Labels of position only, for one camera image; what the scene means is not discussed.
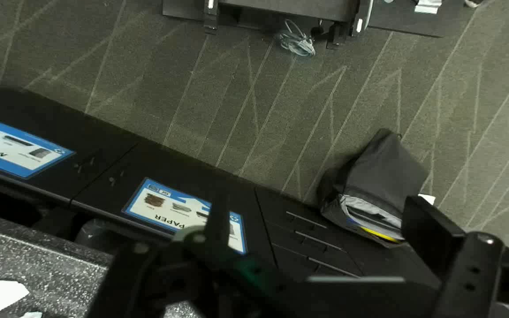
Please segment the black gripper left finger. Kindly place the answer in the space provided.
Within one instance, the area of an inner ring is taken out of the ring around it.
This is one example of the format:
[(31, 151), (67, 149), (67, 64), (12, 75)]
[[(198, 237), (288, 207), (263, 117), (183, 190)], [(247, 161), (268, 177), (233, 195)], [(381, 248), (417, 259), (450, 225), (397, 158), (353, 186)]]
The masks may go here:
[(162, 318), (189, 305), (203, 318), (219, 318), (224, 282), (219, 271), (231, 257), (229, 229), (180, 230), (166, 244), (134, 243), (111, 260), (86, 318)]

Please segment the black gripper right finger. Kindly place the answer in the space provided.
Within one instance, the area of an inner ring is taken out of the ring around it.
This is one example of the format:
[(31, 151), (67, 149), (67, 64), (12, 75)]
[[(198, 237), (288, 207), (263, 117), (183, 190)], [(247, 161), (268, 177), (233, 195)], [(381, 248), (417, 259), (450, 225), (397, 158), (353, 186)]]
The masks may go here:
[(496, 299), (503, 244), (464, 234), (420, 197), (404, 204), (403, 236), (440, 280), (429, 318), (487, 318)]

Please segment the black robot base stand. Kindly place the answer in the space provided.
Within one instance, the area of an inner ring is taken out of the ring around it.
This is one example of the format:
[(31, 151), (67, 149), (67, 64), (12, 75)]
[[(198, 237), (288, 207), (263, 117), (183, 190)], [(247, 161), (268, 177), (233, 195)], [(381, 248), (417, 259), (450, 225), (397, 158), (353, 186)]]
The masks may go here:
[(266, 13), (327, 22), (330, 34), (378, 29), (424, 38), (441, 38), (470, 15), (463, 0), (160, 0), (160, 13), (201, 22), (208, 31), (243, 13)]

